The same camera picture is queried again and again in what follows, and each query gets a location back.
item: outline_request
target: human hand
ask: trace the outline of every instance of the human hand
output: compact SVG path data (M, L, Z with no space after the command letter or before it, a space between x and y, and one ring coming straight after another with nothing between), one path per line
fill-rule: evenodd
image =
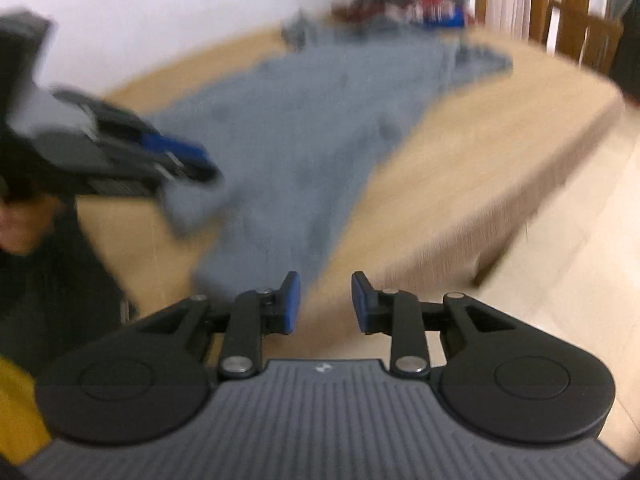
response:
M33 252L61 209L60 200L46 194L25 202L0 202L0 249L22 256Z

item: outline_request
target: black circular joint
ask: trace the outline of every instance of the black circular joint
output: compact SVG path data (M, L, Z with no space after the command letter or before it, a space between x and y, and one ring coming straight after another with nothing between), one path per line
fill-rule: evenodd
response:
M119 446L180 428L200 411L209 391L195 358L162 336L137 334L56 361L38 378L36 401L53 434Z
M522 399L553 399L569 385L569 373L545 357L516 357L495 371L495 382L505 392Z
M597 436L613 404L607 367L536 330L480 336L444 367L438 393L462 424L502 442L552 446Z

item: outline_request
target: person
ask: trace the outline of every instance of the person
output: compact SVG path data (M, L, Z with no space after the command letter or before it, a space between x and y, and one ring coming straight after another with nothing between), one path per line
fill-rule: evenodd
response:
M0 454L19 464L49 441L34 378L118 329L127 302L82 234L74 200L0 202Z

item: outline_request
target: tiled floor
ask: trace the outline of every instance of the tiled floor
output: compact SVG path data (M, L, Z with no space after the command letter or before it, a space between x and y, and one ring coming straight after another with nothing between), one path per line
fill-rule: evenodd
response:
M546 202L490 280L480 290L467 283L461 276L423 299L462 290L597 355L618 393L600 437L640 461L640 110ZM388 338L370 338L337 356L385 358Z

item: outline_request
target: wooden chair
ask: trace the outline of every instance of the wooden chair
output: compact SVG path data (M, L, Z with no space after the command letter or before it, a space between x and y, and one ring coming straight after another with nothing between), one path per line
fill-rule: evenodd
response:
M624 31L622 24L575 10L558 0L549 0L545 28L540 35L542 44L548 41L554 9L560 11L556 52L607 75Z

